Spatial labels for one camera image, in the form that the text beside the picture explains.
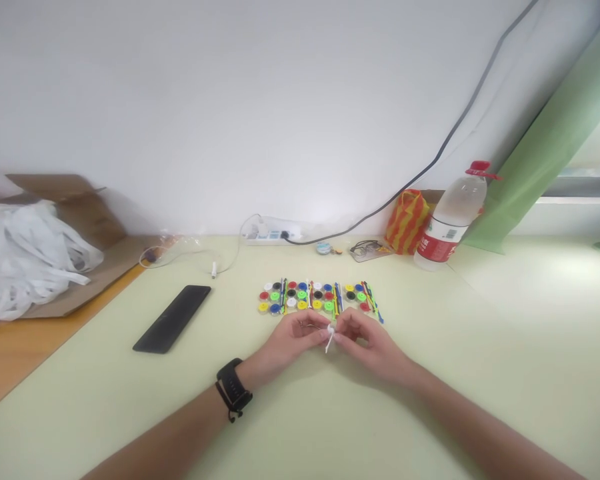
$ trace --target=white string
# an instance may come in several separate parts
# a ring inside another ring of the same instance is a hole
[[[248,217],[248,218],[247,218],[247,219],[246,219],[246,220],[243,222],[243,224],[240,226],[240,230],[238,231],[238,246],[237,246],[237,248],[236,248],[235,255],[233,256],[233,260],[231,260],[231,263],[229,264],[229,266],[228,266],[227,268],[224,268],[224,269],[222,269],[222,270],[218,270],[216,273],[222,273],[222,272],[226,272],[227,270],[229,270],[229,269],[230,269],[230,268],[233,266],[233,264],[235,263],[235,261],[236,261],[236,260],[237,260],[237,258],[238,258],[238,254],[240,254],[240,246],[242,245],[242,241],[241,241],[241,240],[242,240],[242,229],[245,227],[245,225],[247,224],[247,222],[248,222],[249,220],[251,220],[252,218],[254,218],[254,217],[256,217],[256,216],[258,216],[259,218],[262,218],[262,217],[260,216],[260,214],[259,214],[259,213],[254,213],[253,215],[250,215],[250,216],[249,216],[249,217]],[[198,251],[195,251],[195,252],[182,252],[182,253],[179,253],[178,255],[176,255],[176,256],[174,256],[174,257],[172,257],[172,258],[170,258],[170,259],[168,259],[168,260],[166,260],[166,261],[163,261],[163,262],[160,262],[160,260],[158,259],[158,260],[156,260],[156,262],[154,262],[154,263],[145,263],[145,262],[144,262],[144,260],[146,260],[146,258],[145,258],[145,255],[146,255],[146,253],[147,253],[148,251],[150,251],[150,250],[154,250],[154,249],[162,249],[162,250],[165,250],[165,251],[166,251],[166,250],[168,250],[169,248],[168,248],[168,247],[165,247],[165,246],[163,246],[163,245],[155,245],[155,246],[153,246],[153,247],[149,247],[148,249],[144,250],[144,252],[142,252],[142,253],[140,254],[140,258],[138,259],[138,264],[140,264],[140,266],[142,266],[143,268],[146,268],[147,270],[149,270],[149,269],[154,269],[154,268],[160,268],[160,267],[164,267],[165,265],[168,265],[168,264],[170,264],[172,261],[176,260],[176,258],[180,258],[180,257],[182,257],[183,255],[197,255],[198,253],[217,253],[217,252],[216,252],[216,250],[211,250],[211,249],[198,250]],[[207,270],[204,270],[204,272],[205,272],[205,273],[212,273],[212,271],[210,271],[210,270],[209,270],[209,271],[207,271]]]
[[[333,340],[333,334],[335,333],[335,328],[331,325],[327,327],[327,331],[329,332],[329,341],[327,342],[327,348],[325,348],[325,353],[329,351],[329,346],[331,344],[331,340]]]

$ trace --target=smartphone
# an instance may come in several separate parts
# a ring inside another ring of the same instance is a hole
[[[144,332],[133,349],[146,353],[166,353],[178,339],[211,291],[211,287],[187,285]]]

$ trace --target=hand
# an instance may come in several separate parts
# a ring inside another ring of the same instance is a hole
[[[364,313],[348,308],[338,317],[333,340],[378,377],[410,387],[417,364],[394,343],[387,331]],[[358,338],[366,346],[356,343]]]
[[[285,315],[260,350],[236,367],[244,388],[253,391],[270,382],[302,352],[327,340],[330,323],[313,310]]]

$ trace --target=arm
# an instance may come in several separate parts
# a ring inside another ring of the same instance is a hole
[[[334,340],[381,378],[412,390],[490,479],[584,479],[412,361],[378,322],[354,309]],[[362,346],[355,341],[363,338]]]
[[[312,310],[282,318],[260,350],[236,367],[244,388],[258,390],[302,352],[324,342],[329,337],[328,324],[329,320]],[[227,406],[212,385],[104,460],[83,480],[180,479],[229,423],[227,414]]]

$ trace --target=orange striped bag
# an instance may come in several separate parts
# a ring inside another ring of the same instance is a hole
[[[404,190],[395,202],[385,240],[398,255],[413,255],[429,221],[430,205],[420,190]]]

